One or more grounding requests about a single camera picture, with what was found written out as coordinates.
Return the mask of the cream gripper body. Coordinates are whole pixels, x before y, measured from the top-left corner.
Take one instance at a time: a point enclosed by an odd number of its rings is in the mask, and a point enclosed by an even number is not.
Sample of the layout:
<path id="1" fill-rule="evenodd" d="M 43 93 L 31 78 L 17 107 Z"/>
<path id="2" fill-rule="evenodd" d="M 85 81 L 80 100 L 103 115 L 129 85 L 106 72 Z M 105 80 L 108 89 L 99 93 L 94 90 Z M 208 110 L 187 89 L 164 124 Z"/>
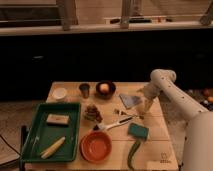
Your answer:
<path id="1" fill-rule="evenodd" d="M 159 96 L 160 92 L 161 89 L 152 82 L 138 90 L 138 93 L 143 97 L 143 102 L 137 106 L 137 110 L 140 115 L 149 113 L 154 99 Z"/>

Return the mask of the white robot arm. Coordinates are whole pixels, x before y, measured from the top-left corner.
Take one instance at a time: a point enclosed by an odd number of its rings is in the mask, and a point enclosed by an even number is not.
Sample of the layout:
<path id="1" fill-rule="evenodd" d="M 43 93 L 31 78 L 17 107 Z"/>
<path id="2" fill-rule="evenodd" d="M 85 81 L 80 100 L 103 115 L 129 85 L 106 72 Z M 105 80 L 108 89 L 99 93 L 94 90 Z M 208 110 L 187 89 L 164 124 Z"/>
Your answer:
<path id="1" fill-rule="evenodd" d="M 148 113 L 153 100 L 163 92 L 187 122 L 181 171 L 213 171 L 213 111 L 209 111 L 177 87 L 173 70 L 154 69 L 142 88 L 140 114 Z"/>

